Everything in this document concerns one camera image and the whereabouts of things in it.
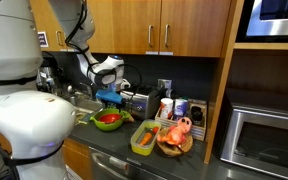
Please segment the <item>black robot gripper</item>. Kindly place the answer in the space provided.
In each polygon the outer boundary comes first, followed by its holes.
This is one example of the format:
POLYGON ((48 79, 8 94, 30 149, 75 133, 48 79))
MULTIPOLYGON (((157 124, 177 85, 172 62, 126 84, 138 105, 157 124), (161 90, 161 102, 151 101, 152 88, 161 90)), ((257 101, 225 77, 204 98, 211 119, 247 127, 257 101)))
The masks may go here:
POLYGON ((123 102, 121 102, 121 103, 107 102, 106 103, 106 108, 108 108, 108 109, 117 109, 118 112, 121 112, 123 107, 124 107, 124 103, 123 102))

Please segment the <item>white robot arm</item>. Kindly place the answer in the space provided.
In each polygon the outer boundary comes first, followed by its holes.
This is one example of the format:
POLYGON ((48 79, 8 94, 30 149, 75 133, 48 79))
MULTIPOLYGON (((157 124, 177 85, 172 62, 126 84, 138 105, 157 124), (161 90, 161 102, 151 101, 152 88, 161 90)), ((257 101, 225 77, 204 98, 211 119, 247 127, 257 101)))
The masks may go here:
POLYGON ((67 180, 63 140, 74 128, 74 106, 41 92, 43 61, 29 0, 0 0, 0 133, 12 152, 1 151, 11 180, 67 180))

